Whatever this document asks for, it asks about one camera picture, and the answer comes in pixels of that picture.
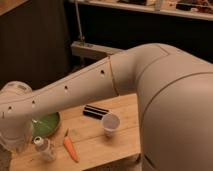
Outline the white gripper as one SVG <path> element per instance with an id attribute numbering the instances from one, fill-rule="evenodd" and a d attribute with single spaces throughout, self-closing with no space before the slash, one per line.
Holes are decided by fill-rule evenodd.
<path id="1" fill-rule="evenodd" d="M 8 137 L 0 132 L 0 144 L 11 152 L 22 153 L 31 141 L 32 133 L 22 133 Z"/>

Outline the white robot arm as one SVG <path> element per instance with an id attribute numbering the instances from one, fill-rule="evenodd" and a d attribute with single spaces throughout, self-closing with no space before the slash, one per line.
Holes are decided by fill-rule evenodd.
<path id="1" fill-rule="evenodd" d="M 0 89 L 0 145 L 25 149 L 34 118 L 128 96 L 142 171 L 213 171 L 213 64 L 161 43 L 123 50 L 37 90 L 7 83 Z"/>

